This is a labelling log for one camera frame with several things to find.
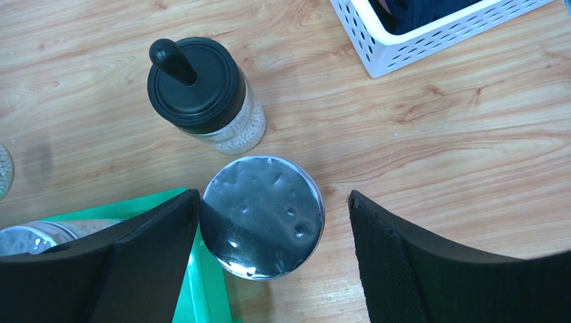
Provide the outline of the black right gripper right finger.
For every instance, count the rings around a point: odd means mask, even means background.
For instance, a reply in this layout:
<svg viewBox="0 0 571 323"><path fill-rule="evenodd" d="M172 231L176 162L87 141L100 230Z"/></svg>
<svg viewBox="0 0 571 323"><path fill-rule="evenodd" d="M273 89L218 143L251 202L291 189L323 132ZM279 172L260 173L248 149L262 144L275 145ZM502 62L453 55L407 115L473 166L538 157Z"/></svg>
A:
<svg viewBox="0 0 571 323"><path fill-rule="evenodd" d="M349 219L371 322L569 322L570 252L521 259L443 238L354 190Z"/></svg>

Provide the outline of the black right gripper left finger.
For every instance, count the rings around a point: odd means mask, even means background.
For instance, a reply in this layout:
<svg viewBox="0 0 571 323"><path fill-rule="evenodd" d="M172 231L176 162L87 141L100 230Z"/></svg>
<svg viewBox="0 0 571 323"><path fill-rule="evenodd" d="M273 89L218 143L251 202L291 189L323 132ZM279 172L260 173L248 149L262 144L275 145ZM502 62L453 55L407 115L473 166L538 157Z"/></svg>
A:
<svg viewBox="0 0 571 323"><path fill-rule="evenodd" d="M189 189L47 251L1 258L2 322L171 322L201 197Z"/></svg>

